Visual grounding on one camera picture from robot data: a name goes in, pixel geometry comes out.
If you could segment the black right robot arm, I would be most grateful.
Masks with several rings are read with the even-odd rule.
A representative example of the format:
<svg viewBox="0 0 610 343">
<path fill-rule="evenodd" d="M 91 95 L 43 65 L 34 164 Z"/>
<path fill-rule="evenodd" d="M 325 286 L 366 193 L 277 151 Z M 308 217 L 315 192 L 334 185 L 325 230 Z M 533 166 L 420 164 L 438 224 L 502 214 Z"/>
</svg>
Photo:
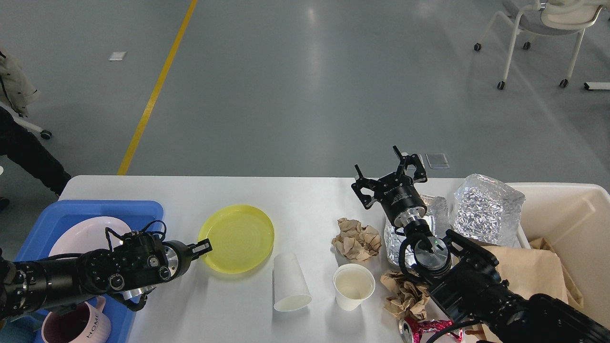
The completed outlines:
<svg viewBox="0 0 610 343">
<path fill-rule="evenodd" d="M 417 154 L 396 146 L 397 170 L 377 180 L 358 177 L 352 189 L 369 209 L 381 204 L 395 232 L 404 239 L 398 266 L 414 283 L 424 283 L 440 310 L 453 321 L 429 338 L 483 323 L 504 343 L 607 343 L 608 328 L 565 302 L 543 293 L 525 299 L 509 290 L 497 272 L 496 256 L 452 229 L 435 237 L 424 219 L 427 207 L 415 184 L 427 182 Z"/>
</svg>

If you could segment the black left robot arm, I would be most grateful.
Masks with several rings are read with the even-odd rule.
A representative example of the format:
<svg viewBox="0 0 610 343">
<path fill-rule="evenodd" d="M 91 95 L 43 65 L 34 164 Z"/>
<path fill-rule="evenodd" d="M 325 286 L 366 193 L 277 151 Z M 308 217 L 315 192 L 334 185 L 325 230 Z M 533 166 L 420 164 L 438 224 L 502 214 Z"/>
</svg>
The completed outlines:
<svg viewBox="0 0 610 343">
<path fill-rule="evenodd" d="M 38 310 L 65 314 L 91 298 L 108 295 L 131 311 L 141 310 L 155 287 L 182 276 L 190 264 L 212 251 L 209 239 L 186 245 L 166 240 L 166 229 L 118 235 L 105 228 L 105 238 L 120 245 L 71 252 L 36 261 L 1 260 L 1 318 L 18 318 Z"/>
</svg>

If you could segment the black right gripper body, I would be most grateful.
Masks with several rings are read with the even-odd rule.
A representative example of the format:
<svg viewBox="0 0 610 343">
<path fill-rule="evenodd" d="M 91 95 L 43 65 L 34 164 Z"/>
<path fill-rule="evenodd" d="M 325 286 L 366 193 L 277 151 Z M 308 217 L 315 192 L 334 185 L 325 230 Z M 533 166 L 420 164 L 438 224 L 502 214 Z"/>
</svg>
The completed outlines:
<svg viewBox="0 0 610 343">
<path fill-rule="evenodd" d="M 405 227 L 409 222 L 425 217 L 427 207 L 415 189 L 412 177 L 391 173 L 378 181 L 375 199 L 383 207 L 391 224 Z"/>
</svg>

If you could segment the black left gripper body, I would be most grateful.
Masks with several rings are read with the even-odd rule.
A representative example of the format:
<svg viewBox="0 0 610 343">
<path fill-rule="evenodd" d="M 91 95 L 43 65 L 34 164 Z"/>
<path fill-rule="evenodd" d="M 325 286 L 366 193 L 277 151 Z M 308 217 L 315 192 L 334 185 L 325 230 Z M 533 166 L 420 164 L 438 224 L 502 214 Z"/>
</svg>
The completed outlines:
<svg viewBox="0 0 610 343">
<path fill-rule="evenodd" d="M 170 280 L 174 280 L 189 269 L 193 260 L 195 245 L 185 244 L 181 241 L 164 241 L 162 245 L 168 261 Z"/>
</svg>

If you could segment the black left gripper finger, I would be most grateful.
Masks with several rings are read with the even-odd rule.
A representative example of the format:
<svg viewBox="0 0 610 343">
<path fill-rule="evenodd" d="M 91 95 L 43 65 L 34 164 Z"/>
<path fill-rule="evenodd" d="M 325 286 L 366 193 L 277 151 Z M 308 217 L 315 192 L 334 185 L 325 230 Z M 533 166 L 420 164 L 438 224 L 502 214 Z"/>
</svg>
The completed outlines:
<svg viewBox="0 0 610 343">
<path fill-rule="evenodd" d="M 189 245 L 190 259 L 196 260 L 201 256 L 207 254 L 208 252 L 211 252 L 212 250 L 213 248 L 209 238 L 204 238 L 203 240 L 197 243 Z"/>
</svg>

